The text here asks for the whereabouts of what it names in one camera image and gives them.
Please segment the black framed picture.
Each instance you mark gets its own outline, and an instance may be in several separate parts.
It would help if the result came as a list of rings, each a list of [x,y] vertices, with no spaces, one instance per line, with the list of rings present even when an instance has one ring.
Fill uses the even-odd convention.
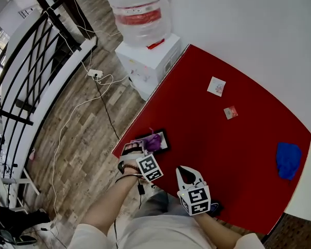
[[[143,141],[144,143],[144,149],[146,151],[146,153],[149,155],[149,154],[160,154],[160,153],[163,153],[165,151],[168,151],[170,149],[170,145],[169,145],[169,142],[168,142],[168,139],[167,139],[167,134],[166,134],[166,131],[164,129],[159,129],[159,130],[154,130],[155,133],[159,134],[161,136],[161,139],[162,139],[162,142],[161,142],[161,149],[158,150],[158,151],[155,151],[155,152],[148,152],[146,149],[145,149],[145,141],[144,141],[144,138],[148,135],[151,134],[148,133],[146,135],[142,135],[142,136],[139,136],[137,137],[136,139],[134,139],[133,141],[136,142],[136,141]]]

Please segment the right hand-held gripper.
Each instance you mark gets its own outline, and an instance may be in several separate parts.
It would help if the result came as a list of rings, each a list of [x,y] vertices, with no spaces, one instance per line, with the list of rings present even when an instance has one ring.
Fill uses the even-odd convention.
[[[184,190],[184,183],[202,183],[204,180],[201,173],[187,166],[178,166],[176,177],[179,188],[178,198],[186,212],[190,216],[209,212],[211,198],[208,186]]]

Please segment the white square card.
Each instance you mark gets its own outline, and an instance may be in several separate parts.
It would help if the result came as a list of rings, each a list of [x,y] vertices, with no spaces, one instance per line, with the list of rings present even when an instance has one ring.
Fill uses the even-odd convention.
[[[225,81],[218,79],[218,78],[213,76],[211,78],[209,85],[208,85],[207,91],[216,95],[216,96],[221,97],[225,84],[226,84]]]

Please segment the person's left hand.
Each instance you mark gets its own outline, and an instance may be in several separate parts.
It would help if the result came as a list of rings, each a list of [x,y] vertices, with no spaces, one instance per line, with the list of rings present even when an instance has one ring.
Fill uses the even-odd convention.
[[[134,143],[129,143],[126,144],[124,151],[127,151],[128,153],[131,152],[142,152],[142,142],[134,142]]]

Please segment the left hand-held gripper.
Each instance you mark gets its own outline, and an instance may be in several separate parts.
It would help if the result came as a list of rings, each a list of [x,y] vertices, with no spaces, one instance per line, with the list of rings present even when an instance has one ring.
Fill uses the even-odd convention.
[[[133,175],[136,175],[139,178],[142,178],[148,182],[152,182],[163,176],[163,172],[160,169],[160,166],[156,162],[153,154],[147,154],[144,149],[143,141],[142,142],[142,152],[131,152],[128,153],[124,151],[126,144],[123,147],[121,156],[119,157],[118,170],[124,174],[125,169],[134,170]]]

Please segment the red tag on dispenser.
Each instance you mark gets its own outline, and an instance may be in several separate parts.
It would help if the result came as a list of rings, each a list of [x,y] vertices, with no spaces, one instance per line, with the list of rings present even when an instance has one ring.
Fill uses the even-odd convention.
[[[160,41],[158,41],[158,42],[156,42],[156,43],[154,43],[154,44],[151,44],[151,45],[147,46],[147,48],[148,48],[149,50],[152,50],[152,49],[154,49],[155,47],[161,45],[163,42],[165,42],[165,39],[162,39],[162,40],[160,40]]]

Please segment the purple cloth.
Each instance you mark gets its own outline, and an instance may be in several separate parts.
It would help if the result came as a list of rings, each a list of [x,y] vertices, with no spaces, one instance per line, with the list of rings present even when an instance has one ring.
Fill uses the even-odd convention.
[[[151,129],[151,134],[144,138],[145,149],[148,152],[155,152],[161,149],[161,136]]]

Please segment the person's left forearm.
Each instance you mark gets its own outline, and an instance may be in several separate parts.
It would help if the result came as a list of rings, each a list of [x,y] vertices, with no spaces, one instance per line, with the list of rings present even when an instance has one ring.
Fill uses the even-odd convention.
[[[108,234],[126,197],[138,180],[133,173],[134,170],[126,168],[123,176],[89,207],[81,223]]]

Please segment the person's white shirt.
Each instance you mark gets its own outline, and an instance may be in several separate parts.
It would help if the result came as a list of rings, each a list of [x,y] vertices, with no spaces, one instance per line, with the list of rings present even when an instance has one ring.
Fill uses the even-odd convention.
[[[211,249],[214,245],[193,217],[158,215],[133,219],[126,227],[122,249]],[[97,228],[79,224],[68,249],[114,249]],[[265,249],[256,234],[242,236],[234,249]]]

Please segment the black stair railing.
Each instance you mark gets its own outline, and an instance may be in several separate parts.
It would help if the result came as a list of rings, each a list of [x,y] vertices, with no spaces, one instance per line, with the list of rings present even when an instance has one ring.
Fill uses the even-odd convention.
[[[37,2],[11,35],[0,76],[0,145],[23,167],[55,100],[97,44],[76,0]]]

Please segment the white desk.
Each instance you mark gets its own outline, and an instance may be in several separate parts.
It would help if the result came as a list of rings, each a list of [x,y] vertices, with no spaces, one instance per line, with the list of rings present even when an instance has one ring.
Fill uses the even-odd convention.
[[[12,163],[0,145],[0,205],[15,212],[28,213],[29,207],[24,201],[24,194],[28,188],[40,195],[26,168],[21,164]]]

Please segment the person's right forearm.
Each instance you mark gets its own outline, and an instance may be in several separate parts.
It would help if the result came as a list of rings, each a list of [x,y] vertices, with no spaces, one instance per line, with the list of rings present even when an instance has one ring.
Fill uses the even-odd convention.
[[[206,213],[193,216],[200,228],[217,249],[234,249],[242,237],[239,233],[226,228]]]

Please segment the person's grey trousers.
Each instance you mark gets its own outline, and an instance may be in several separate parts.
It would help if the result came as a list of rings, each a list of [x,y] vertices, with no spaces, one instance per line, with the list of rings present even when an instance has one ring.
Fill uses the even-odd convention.
[[[143,203],[134,218],[158,215],[189,216],[177,197],[162,190]]]

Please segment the small red white packet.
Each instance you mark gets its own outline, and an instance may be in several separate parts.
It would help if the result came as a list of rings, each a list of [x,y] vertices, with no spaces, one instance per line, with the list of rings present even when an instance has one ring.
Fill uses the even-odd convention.
[[[234,106],[227,107],[223,111],[225,113],[227,120],[238,116],[238,113]]]

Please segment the blue cloth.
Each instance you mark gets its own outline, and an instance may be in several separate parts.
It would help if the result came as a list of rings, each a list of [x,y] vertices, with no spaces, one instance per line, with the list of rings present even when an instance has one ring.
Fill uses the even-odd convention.
[[[295,144],[278,143],[276,166],[282,179],[293,180],[300,166],[302,152]]]

